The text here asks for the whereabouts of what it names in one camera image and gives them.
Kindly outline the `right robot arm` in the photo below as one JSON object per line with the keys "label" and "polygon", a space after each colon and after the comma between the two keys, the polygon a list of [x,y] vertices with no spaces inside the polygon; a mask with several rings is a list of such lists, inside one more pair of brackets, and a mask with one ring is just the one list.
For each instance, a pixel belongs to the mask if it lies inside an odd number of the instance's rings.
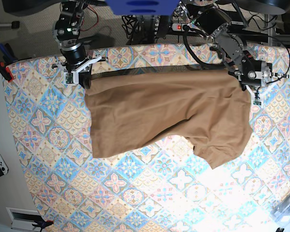
{"label": "right robot arm", "polygon": [[53,26],[53,37],[65,61],[57,60],[52,68],[63,72],[64,84],[79,84],[82,88],[89,89],[92,65],[99,61],[107,61],[106,57],[90,57],[86,52],[85,43],[93,41],[96,36],[79,38],[85,17],[84,9],[89,6],[89,1],[64,1],[61,6],[59,19]]}

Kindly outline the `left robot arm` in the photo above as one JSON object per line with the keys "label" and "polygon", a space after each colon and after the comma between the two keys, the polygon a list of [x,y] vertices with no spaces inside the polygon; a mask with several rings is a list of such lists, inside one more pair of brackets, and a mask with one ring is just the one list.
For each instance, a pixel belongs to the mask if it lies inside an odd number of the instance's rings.
{"label": "left robot arm", "polygon": [[[276,73],[273,71],[272,63],[254,59],[247,51],[246,41],[230,32],[232,19],[225,12],[210,5],[203,11],[189,13],[187,5],[194,3],[193,0],[181,0],[175,9],[176,14],[184,21],[182,29],[186,50],[202,67],[227,68],[228,74],[239,81],[242,90],[250,93],[252,104],[262,106],[264,94],[260,94],[260,89],[273,88],[275,82],[288,78],[288,74]],[[205,39],[213,40],[212,49],[222,60],[221,64],[209,64],[197,57],[188,44],[187,36],[190,31],[196,32]]]}

